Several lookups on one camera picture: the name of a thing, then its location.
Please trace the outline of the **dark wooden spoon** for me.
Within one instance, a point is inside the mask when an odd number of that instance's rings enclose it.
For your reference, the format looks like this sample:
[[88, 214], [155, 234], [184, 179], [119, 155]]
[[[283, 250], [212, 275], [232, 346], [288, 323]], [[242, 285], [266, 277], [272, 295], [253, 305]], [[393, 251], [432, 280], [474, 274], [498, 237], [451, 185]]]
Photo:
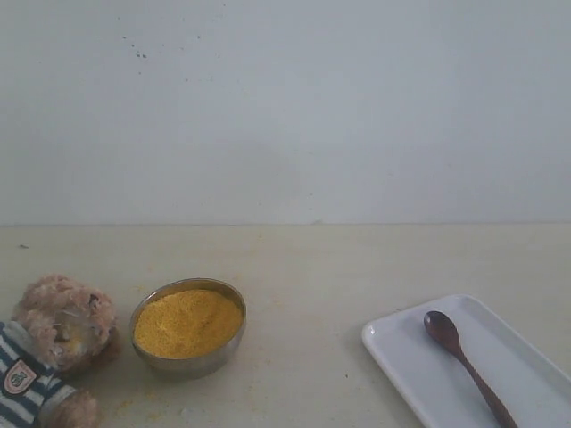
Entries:
[[518, 428], [511, 413], [466, 357], [458, 329], [452, 320], [441, 311], [430, 310], [425, 313], [423, 324], [427, 334], [464, 366], [498, 424], [501, 427]]

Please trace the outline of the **brown teddy bear striped shirt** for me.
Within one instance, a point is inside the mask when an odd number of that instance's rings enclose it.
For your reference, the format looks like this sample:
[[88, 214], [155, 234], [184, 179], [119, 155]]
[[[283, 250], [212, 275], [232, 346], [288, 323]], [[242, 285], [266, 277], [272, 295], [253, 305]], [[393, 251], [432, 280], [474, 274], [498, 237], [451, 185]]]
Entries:
[[120, 351], [108, 294], [64, 275], [29, 284], [1, 324], [1, 425], [96, 427], [97, 399], [67, 380], [110, 364]]

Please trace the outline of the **yellow millet grain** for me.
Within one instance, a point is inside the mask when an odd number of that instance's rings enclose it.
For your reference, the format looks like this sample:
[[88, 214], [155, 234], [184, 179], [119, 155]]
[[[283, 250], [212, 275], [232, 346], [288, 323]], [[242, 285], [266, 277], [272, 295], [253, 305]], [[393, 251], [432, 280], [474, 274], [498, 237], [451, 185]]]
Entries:
[[241, 308], [219, 292], [177, 292], [145, 306], [135, 323], [135, 343], [159, 358], [187, 359], [230, 341], [243, 323]]

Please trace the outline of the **steel bowl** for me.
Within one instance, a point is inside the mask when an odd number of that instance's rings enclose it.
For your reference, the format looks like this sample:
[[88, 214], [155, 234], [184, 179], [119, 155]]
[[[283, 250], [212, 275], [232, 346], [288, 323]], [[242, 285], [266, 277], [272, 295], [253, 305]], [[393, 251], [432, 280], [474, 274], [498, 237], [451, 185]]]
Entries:
[[[142, 350], [136, 343], [134, 339], [135, 323], [140, 315], [141, 311], [149, 303], [156, 301], [162, 297], [190, 290], [209, 290], [214, 292], [219, 292], [225, 297], [236, 303], [243, 312], [243, 323], [238, 332], [233, 336], [233, 338], [225, 343], [220, 348], [195, 358], [187, 359], [168, 359], [159, 358]], [[150, 367], [164, 373], [171, 374], [174, 378], [200, 378], [206, 375], [212, 374], [222, 366], [224, 366], [229, 359], [236, 352], [242, 336], [244, 334], [246, 326], [246, 306], [242, 294], [232, 285], [222, 282], [216, 279], [210, 278], [190, 278], [179, 280], [177, 282], [164, 285], [157, 290], [146, 296], [134, 310], [130, 323], [130, 336], [132, 345], [137, 353], [137, 355]]]

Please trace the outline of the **white rectangular plastic tray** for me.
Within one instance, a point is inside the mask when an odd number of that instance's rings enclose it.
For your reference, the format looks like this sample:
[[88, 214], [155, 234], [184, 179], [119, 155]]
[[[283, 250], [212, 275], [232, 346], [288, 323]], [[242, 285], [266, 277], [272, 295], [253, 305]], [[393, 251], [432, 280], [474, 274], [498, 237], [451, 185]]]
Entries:
[[462, 349], [520, 427], [568, 427], [570, 378], [480, 300], [452, 294], [365, 324], [369, 354], [425, 427], [495, 427], [463, 365], [427, 334], [430, 310], [446, 314]]

